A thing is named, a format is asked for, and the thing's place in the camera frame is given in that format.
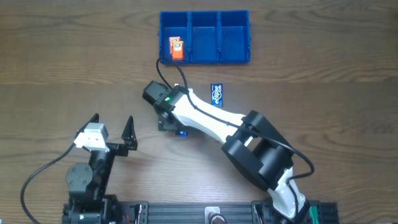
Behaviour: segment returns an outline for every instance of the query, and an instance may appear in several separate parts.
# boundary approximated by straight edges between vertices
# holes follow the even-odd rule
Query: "wooden surface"
[[[210,99],[224,84],[225,110],[263,113],[314,162],[298,180],[311,200],[338,202],[342,223],[398,220],[398,4],[396,1],[0,2],[0,219],[28,223],[19,192],[58,157],[95,112],[120,135],[133,115],[139,149],[116,158],[109,194],[149,202],[250,202],[268,198],[242,178],[208,136],[157,131],[142,98],[159,54],[159,11],[249,9],[247,65],[185,66]],[[170,83],[182,82],[162,68]],[[60,223],[75,149],[28,186],[29,210]],[[295,173],[307,171],[297,157]]]

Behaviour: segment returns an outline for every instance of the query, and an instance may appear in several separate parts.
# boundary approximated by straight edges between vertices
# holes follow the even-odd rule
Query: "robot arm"
[[[293,176],[293,154],[266,139],[262,139],[255,149],[250,151],[247,145],[257,136],[227,126],[199,112],[190,104],[184,93],[185,89],[182,86],[176,85],[170,90],[154,81],[144,89],[143,99],[152,104],[159,115],[159,130],[183,129],[189,126],[219,140],[223,143],[221,149],[237,170],[255,186],[269,192],[275,210],[290,222],[300,222],[307,213],[309,204],[305,196],[299,192],[294,180],[291,180],[290,185],[298,200],[296,211],[295,196],[286,184],[287,178]],[[247,116],[234,114],[205,103],[192,89],[189,89],[189,95],[193,104],[201,110],[290,146],[275,127],[258,112],[251,111]]]

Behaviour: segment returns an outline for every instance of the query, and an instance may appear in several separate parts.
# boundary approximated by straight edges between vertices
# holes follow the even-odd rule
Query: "empty compartment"
[[[192,12],[192,60],[217,62],[217,12]]]
[[[221,12],[221,62],[249,60],[249,13],[247,11]]]
[[[184,41],[184,61],[188,60],[188,16],[187,12],[160,13],[160,52],[159,56],[172,58],[169,37],[180,37]]]

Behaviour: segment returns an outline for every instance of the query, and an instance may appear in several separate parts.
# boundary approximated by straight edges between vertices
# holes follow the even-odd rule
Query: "blue bin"
[[[160,12],[159,56],[171,58],[169,37],[184,41],[178,63],[246,63],[250,61],[249,11]]]

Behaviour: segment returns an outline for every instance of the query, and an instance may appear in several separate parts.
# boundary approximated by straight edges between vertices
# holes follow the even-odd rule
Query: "orange tic tac box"
[[[173,60],[183,60],[184,59],[184,41],[176,41],[173,43]]]
[[[173,55],[173,43],[180,40],[180,37],[169,37],[170,55]]]

